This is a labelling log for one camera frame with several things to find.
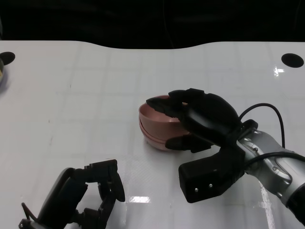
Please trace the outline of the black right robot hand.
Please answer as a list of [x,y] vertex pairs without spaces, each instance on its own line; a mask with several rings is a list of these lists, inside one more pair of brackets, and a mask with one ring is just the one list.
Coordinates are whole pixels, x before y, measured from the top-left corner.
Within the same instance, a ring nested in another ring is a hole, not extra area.
[[203,90],[175,90],[168,98],[150,98],[146,102],[155,111],[177,118],[187,134],[171,137],[165,142],[170,150],[197,153],[221,146],[227,136],[241,126],[234,108],[222,97]]

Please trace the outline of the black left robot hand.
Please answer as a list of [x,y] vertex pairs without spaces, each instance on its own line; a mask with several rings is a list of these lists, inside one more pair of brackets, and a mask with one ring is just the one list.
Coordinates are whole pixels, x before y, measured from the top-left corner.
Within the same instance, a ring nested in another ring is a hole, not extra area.
[[[79,213],[77,205],[89,183],[97,183],[102,202],[97,210],[85,208]],[[48,229],[63,229],[71,223],[83,229],[104,229],[116,201],[125,201],[117,160],[89,164],[83,169],[67,168],[54,183],[37,222]]]

